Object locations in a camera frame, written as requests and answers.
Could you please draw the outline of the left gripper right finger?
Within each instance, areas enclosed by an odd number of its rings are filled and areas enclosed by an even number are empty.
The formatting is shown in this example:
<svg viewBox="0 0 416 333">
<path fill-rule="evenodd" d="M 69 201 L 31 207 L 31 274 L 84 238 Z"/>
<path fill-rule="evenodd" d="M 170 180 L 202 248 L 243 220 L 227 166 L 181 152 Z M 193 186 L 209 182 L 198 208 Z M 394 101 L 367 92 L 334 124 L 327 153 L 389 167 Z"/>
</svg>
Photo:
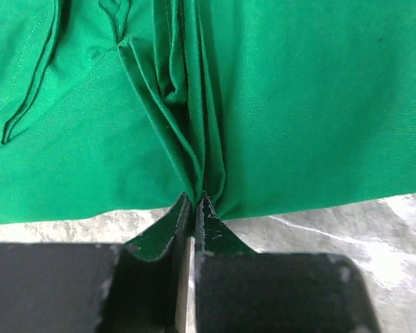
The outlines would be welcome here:
<svg viewBox="0 0 416 333">
<path fill-rule="evenodd" d="M 358 267 L 335 253 L 257 253 L 217 216 L 195 222 L 199 332 L 379 332 Z"/>
</svg>

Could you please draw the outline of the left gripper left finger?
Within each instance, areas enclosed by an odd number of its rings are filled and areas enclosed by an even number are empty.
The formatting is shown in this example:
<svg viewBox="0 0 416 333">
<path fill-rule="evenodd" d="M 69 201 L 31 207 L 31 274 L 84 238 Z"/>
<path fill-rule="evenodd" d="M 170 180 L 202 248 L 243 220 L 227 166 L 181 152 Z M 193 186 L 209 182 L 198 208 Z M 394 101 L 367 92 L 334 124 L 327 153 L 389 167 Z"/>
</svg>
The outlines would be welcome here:
<svg viewBox="0 0 416 333">
<path fill-rule="evenodd" d="M 124 244 L 0 243 L 0 332 L 183 332 L 186 194 Z"/>
</svg>

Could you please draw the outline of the green t-shirt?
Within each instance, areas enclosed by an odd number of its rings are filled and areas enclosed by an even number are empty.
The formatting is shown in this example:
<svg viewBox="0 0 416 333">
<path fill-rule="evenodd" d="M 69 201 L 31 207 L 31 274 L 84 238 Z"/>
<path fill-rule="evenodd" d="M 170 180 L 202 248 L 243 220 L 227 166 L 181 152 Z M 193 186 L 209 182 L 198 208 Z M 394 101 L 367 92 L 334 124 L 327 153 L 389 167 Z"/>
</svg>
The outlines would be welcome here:
<svg viewBox="0 0 416 333">
<path fill-rule="evenodd" d="M 0 224 L 416 193 L 416 1 L 0 1 Z"/>
</svg>

